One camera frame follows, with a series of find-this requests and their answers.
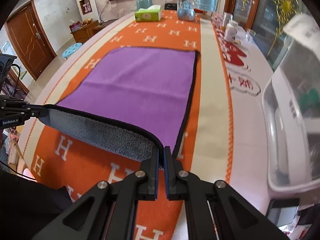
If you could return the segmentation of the purple grey microfiber towel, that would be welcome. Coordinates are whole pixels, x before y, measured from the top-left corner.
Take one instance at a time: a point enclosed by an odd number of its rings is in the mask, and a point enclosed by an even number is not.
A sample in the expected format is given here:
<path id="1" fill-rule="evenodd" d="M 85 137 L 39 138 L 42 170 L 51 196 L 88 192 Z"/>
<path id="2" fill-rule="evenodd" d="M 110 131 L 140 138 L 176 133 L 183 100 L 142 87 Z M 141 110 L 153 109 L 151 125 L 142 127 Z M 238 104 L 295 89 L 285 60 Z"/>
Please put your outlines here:
<path id="1" fill-rule="evenodd" d="M 108 52 L 40 122 L 132 160 L 154 147 L 179 151 L 193 98 L 199 52 L 124 47 Z"/>

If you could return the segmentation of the blue round plastic stool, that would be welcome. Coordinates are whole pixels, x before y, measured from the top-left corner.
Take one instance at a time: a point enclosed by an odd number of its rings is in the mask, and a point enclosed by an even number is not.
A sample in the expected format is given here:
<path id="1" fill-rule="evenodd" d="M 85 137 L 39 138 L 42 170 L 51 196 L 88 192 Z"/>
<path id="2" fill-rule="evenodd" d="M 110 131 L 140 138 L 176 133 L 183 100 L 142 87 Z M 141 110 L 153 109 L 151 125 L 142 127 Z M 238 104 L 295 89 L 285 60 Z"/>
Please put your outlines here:
<path id="1" fill-rule="evenodd" d="M 68 47 L 63 54 L 61 55 L 61 57 L 63 59 L 68 59 L 74 52 L 76 52 L 80 47 L 82 46 L 82 43 L 75 43 L 73 45 L 71 45 L 70 47 Z"/>

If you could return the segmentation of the orange H-pattern blanket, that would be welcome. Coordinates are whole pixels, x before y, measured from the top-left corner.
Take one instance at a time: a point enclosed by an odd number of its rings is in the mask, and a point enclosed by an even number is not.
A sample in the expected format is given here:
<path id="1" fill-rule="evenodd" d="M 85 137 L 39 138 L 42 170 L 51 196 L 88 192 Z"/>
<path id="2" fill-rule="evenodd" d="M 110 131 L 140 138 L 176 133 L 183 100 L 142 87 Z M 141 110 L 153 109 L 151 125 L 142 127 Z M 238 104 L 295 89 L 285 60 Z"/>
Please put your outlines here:
<path id="1" fill-rule="evenodd" d="M 159 22 L 125 16 L 88 40 L 46 84 L 36 103 L 120 120 L 154 134 L 205 181 L 231 177 L 233 109 L 211 20 Z M 122 180 L 139 163 L 26 122 L 19 146 L 37 181 L 77 200 L 99 180 Z"/>

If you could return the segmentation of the black smartphone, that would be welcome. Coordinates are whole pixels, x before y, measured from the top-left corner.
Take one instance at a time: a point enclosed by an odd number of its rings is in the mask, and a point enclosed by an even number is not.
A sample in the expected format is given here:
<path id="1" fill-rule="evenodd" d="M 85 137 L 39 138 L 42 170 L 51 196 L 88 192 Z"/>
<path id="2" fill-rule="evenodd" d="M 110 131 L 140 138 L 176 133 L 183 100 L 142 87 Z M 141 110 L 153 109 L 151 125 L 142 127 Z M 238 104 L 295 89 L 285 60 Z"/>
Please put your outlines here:
<path id="1" fill-rule="evenodd" d="M 290 224 L 298 212 L 299 203 L 299 198 L 271 199 L 266 217 L 277 227 Z"/>

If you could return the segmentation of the brown wooden door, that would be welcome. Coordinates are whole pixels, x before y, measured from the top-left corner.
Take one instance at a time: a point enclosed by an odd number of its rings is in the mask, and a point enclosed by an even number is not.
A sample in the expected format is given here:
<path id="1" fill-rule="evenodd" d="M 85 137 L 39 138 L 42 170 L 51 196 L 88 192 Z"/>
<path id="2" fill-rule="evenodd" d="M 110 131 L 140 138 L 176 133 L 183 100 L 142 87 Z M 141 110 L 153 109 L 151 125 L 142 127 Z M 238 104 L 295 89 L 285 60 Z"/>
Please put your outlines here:
<path id="1" fill-rule="evenodd" d="M 56 53 L 41 24 L 33 0 L 15 10 L 5 22 L 7 36 L 24 67 L 37 80 Z"/>

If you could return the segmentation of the brown wooden tv cabinet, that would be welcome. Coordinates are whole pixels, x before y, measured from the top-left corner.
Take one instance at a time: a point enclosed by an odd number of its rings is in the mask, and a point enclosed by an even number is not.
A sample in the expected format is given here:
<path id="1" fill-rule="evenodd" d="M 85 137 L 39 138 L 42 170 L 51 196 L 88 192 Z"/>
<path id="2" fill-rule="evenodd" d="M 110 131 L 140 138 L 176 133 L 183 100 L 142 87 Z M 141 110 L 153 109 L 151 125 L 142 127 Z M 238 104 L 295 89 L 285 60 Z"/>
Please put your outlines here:
<path id="1" fill-rule="evenodd" d="M 104 23 L 99 23 L 98 21 L 92 21 L 87 25 L 83 25 L 81 28 L 71 32 L 76 43 L 84 44 L 91 37 L 97 34 L 102 29 L 106 28 L 108 25 L 113 23 L 115 20 L 110 20 Z"/>

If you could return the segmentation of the white countertop appliance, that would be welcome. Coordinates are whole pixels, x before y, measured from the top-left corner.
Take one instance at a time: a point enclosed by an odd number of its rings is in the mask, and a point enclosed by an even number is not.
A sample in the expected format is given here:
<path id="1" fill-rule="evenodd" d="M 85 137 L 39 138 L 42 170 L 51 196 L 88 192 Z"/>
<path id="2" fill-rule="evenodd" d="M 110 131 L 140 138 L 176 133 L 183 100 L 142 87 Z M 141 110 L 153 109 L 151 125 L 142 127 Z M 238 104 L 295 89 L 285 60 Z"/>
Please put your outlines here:
<path id="1" fill-rule="evenodd" d="M 292 41 L 262 97 L 267 181 L 275 192 L 319 188 L 319 59 Z"/>

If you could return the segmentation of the white printed tablecloth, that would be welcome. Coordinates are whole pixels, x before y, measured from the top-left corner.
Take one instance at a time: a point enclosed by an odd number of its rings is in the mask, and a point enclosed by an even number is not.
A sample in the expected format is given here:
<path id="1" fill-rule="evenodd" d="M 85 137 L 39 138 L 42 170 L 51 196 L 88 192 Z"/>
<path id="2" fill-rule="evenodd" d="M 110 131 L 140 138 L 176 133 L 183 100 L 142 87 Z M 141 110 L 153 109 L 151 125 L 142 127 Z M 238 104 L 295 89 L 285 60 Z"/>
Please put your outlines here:
<path id="1" fill-rule="evenodd" d="M 267 138 L 261 105 L 272 70 L 259 48 L 239 32 L 239 67 L 226 61 L 221 36 L 201 19 L 200 110 L 191 171 L 227 181 L 261 213 L 270 202 Z"/>

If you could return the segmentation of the teal kettle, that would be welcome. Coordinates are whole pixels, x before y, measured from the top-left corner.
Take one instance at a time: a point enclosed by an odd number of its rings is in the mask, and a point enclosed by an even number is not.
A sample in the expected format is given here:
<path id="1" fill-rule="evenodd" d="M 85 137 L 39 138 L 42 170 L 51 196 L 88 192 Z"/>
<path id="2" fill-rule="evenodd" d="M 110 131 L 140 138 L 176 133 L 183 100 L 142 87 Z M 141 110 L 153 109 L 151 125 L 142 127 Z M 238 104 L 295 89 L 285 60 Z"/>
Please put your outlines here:
<path id="1" fill-rule="evenodd" d="M 148 9 L 153 5 L 152 0 L 137 0 L 136 1 L 136 9 Z"/>

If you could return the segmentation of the green tissue box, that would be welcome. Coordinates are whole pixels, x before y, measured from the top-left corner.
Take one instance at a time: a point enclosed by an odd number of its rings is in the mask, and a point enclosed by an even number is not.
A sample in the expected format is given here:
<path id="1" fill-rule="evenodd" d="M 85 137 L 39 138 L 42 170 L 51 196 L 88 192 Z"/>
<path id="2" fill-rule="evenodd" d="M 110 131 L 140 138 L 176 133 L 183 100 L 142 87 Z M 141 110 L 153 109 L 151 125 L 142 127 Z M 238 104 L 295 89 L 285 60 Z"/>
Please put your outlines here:
<path id="1" fill-rule="evenodd" d="M 161 5 L 152 5 L 146 9 L 135 11 L 136 22 L 159 22 L 162 18 Z"/>

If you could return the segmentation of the white pill bottle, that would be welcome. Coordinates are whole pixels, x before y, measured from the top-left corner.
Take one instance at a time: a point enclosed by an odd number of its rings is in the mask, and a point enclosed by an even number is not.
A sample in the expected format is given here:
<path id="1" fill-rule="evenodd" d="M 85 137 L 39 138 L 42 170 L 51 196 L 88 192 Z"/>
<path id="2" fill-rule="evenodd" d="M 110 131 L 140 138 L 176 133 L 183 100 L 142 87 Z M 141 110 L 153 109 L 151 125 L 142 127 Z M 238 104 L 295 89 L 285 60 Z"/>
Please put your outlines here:
<path id="1" fill-rule="evenodd" d="M 225 29 L 224 40 L 227 42 L 234 42 L 237 32 L 238 23 L 234 20 L 230 20 Z"/>

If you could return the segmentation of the blue glass snow globe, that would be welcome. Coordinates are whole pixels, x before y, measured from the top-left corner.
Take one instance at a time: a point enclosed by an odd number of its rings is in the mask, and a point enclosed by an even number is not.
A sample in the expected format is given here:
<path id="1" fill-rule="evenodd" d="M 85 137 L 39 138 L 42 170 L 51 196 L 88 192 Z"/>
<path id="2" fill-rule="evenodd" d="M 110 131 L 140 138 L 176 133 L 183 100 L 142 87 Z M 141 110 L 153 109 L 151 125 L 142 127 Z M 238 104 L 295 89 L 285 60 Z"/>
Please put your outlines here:
<path id="1" fill-rule="evenodd" d="M 178 0 L 177 17 L 182 21 L 195 20 L 195 1 L 194 0 Z"/>

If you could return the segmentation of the pink pig figurine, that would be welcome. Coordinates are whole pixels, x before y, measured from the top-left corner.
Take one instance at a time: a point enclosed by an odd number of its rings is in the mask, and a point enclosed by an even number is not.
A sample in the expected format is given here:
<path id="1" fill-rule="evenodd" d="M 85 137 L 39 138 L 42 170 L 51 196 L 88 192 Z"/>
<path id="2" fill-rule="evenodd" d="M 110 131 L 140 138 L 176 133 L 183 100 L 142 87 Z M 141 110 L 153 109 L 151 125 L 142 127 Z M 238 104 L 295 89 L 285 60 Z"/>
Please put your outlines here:
<path id="1" fill-rule="evenodd" d="M 215 28 L 220 28 L 221 27 L 222 17 L 223 17 L 222 14 L 218 14 L 216 12 L 212 12 L 211 22 L 212 22 L 213 27 L 215 27 Z"/>

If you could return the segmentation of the clear glass jar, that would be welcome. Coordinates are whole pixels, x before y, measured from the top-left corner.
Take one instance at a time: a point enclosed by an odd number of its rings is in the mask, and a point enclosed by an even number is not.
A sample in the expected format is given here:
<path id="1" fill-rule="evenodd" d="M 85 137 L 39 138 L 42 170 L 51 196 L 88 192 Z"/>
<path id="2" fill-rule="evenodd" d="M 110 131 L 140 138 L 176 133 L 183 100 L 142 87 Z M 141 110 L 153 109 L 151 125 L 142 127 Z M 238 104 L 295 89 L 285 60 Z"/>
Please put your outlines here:
<path id="1" fill-rule="evenodd" d="M 227 27 L 227 24 L 229 23 L 229 21 L 231 21 L 233 19 L 233 15 L 230 14 L 230 13 L 227 13 L 227 12 L 224 12 L 223 13 L 223 16 L 222 16 L 222 21 L 221 21 L 221 26 L 220 26 L 220 29 L 222 31 L 225 31 L 226 27 Z"/>

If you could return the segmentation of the white cloth cover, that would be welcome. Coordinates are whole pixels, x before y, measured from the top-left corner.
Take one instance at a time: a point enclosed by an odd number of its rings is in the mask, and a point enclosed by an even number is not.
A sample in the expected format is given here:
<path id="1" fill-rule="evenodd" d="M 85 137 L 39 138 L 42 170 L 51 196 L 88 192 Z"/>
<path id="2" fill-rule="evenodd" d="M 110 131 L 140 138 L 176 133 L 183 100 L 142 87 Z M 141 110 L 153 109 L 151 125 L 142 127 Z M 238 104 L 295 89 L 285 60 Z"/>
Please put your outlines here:
<path id="1" fill-rule="evenodd" d="M 283 31 L 319 58 L 319 26 L 308 14 L 296 14 L 283 27 Z"/>

